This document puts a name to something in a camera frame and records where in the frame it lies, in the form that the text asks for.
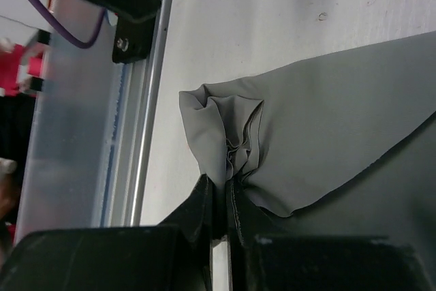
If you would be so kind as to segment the grey underwear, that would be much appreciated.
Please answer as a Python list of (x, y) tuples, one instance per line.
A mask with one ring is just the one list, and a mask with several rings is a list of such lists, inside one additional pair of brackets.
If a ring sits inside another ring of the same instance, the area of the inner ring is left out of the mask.
[(179, 94), (200, 172), (280, 217), (344, 185), (435, 112), (435, 34), (335, 52)]

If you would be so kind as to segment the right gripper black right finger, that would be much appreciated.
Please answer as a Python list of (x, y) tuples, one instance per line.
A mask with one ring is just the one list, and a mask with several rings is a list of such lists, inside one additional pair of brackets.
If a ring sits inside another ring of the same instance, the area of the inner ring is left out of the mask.
[(408, 245), (380, 236), (294, 236), (226, 184), (231, 290), (434, 290)]

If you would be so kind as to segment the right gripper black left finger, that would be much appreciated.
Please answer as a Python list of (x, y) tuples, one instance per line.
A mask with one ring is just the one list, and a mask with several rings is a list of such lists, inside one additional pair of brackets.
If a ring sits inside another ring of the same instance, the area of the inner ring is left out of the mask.
[(6, 288), (211, 290), (212, 202), (203, 175), (156, 226), (33, 232), (6, 261)]

